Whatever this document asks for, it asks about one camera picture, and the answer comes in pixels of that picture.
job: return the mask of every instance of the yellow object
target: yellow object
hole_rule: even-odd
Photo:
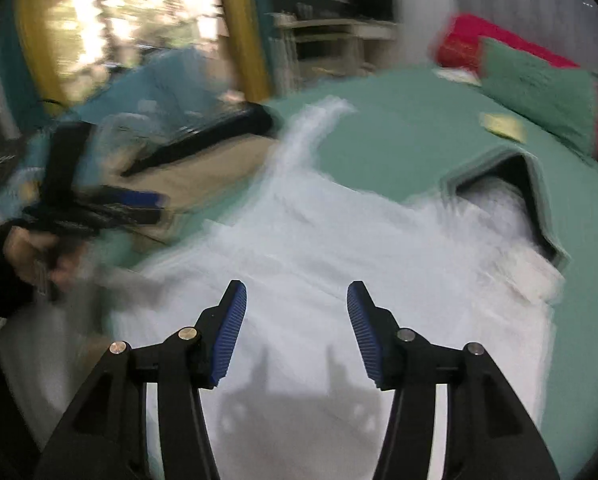
[[[259,40],[254,2],[222,1],[243,92],[248,101],[263,101],[270,97],[270,81]]]
[[[68,104],[57,74],[57,63],[44,19],[46,0],[14,0],[15,22],[26,64],[42,99]],[[46,105],[46,111],[57,115],[60,107]]]
[[[491,134],[525,144],[524,125],[510,115],[481,114],[480,122]]]

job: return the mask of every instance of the gray headboard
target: gray headboard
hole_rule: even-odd
[[[457,0],[457,7],[598,73],[594,0]]]

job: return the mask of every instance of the person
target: person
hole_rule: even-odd
[[[30,232],[12,222],[0,225],[0,328],[17,309],[32,303],[39,285],[36,261],[58,242],[55,235]],[[85,250],[82,245],[60,256],[48,273],[60,290],[70,288]],[[0,479],[31,478],[39,454],[0,368]]]

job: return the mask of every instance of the bed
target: bed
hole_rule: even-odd
[[[540,12],[524,7],[529,2],[537,2]],[[458,7],[521,35],[528,34],[529,40],[598,71],[598,9],[591,0],[458,0]],[[538,21],[527,25],[527,16]],[[342,117],[325,137],[316,151],[316,167],[342,186],[372,191],[394,202],[438,188],[453,171],[511,146],[479,123],[483,112],[510,111],[478,89],[438,78],[431,66],[324,84],[272,101],[270,106],[288,121],[306,104],[330,95],[346,100],[357,113]],[[439,113],[441,103],[444,113]],[[598,446],[598,164],[582,160],[536,124],[521,116],[517,119],[527,132],[523,150],[538,161],[551,235],[566,255],[560,269],[566,285],[554,306],[556,338],[540,430],[562,478],[567,479],[574,477]],[[234,212],[249,192],[242,184],[196,212],[184,231],[186,243],[195,242],[204,218]],[[157,257],[167,258],[168,253]],[[118,336],[115,324],[110,319],[106,323],[110,336]],[[21,331],[22,324],[4,334],[1,348],[4,356],[10,352],[4,360],[10,359],[6,371],[11,383],[16,382],[18,369],[26,362],[21,353],[13,355],[17,329]],[[28,394],[22,387],[19,391],[20,404],[26,403]],[[66,397],[70,395],[58,399],[54,406],[55,420],[65,408]],[[48,427],[52,428],[52,423],[46,423],[41,433],[46,438]],[[239,442],[228,444],[238,446]],[[336,463],[345,462],[343,457],[335,458],[341,459]],[[350,478],[365,478],[354,464],[351,467]]]

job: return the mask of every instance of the metal screw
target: metal screw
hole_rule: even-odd
[[[126,351],[126,343],[123,341],[115,341],[108,349],[113,354],[121,354]]]
[[[483,352],[486,351],[486,349],[483,348],[483,345],[481,343],[468,343],[466,347],[468,349],[468,352],[470,352],[473,355],[483,355]]]
[[[405,341],[406,343],[414,341],[416,336],[417,334],[415,334],[414,330],[410,330],[409,328],[400,328],[397,330],[397,338]]]
[[[179,338],[183,339],[184,341],[189,341],[190,339],[194,339],[197,337],[197,329],[192,328],[191,326],[187,326],[186,328],[182,328],[179,330]]]

